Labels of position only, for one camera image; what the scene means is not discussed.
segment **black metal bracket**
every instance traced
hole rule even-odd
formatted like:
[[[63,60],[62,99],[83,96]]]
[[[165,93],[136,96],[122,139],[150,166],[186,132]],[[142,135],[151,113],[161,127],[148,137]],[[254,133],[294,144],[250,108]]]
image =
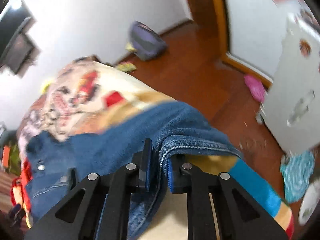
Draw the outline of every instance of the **black metal bracket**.
[[[25,240],[125,240],[132,193],[148,190],[151,140],[115,173],[89,174],[44,215]],[[288,239],[278,223],[228,174],[202,172],[184,155],[170,159],[172,192],[187,194],[188,240]],[[212,204],[215,206],[218,232]]]

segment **door sticker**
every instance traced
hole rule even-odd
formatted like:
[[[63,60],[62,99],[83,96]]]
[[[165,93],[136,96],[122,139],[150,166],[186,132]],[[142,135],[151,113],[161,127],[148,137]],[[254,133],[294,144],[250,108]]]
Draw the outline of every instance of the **door sticker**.
[[[310,90],[304,97],[299,99],[287,120],[289,127],[299,122],[302,116],[309,112],[310,104],[314,99],[315,92],[313,90]]]
[[[304,57],[309,57],[311,53],[311,47],[306,40],[303,40],[303,39],[300,40],[300,51]]]

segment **wooden floor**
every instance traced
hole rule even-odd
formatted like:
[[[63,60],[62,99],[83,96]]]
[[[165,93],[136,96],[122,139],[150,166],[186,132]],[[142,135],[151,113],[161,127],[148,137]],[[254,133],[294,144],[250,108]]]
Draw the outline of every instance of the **wooden floor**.
[[[243,74],[218,60],[217,35],[187,23],[163,36],[168,50],[158,59],[142,62],[130,58],[132,74],[150,87],[197,108],[217,129],[229,136],[245,155],[246,162],[284,198],[279,171],[283,154],[264,125],[255,121],[259,109]],[[295,235],[300,202],[292,205]]]

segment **denim fabric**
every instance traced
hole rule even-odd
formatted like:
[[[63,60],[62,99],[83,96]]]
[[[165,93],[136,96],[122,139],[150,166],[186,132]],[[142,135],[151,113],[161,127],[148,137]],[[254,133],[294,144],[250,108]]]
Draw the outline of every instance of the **denim fabric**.
[[[68,169],[76,168],[79,180],[91,172],[100,175],[115,172],[131,161],[133,153],[143,149],[145,138],[151,138],[153,144],[150,190],[132,196],[130,239],[136,239],[146,229],[159,208],[166,192],[170,156],[186,153],[241,157],[225,134],[212,128],[196,109],[183,102],[155,106],[100,135],[81,134],[58,142],[49,133],[42,132],[32,138],[27,147],[33,170],[27,192],[34,220],[41,218],[66,194],[64,189],[68,185],[57,187],[57,181]]]

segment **orange object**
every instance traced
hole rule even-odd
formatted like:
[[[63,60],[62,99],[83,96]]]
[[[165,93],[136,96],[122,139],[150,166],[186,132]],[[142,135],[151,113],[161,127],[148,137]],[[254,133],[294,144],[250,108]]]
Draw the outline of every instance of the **orange object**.
[[[23,169],[20,174],[21,184],[22,184],[22,196],[23,196],[23,202],[25,204],[25,207],[28,211],[31,210],[31,202],[28,196],[28,193],[25,189],[25,186],[29,183],[30,180],[32,180],[32,174],[31,174],[31,165],[28,160],[26,160],[23,163]]]
[[[2,166],[8,168],[9,166],[9,155],[10,155],[10,147],[4,146],[3,148],[3,155],[2,155]]]

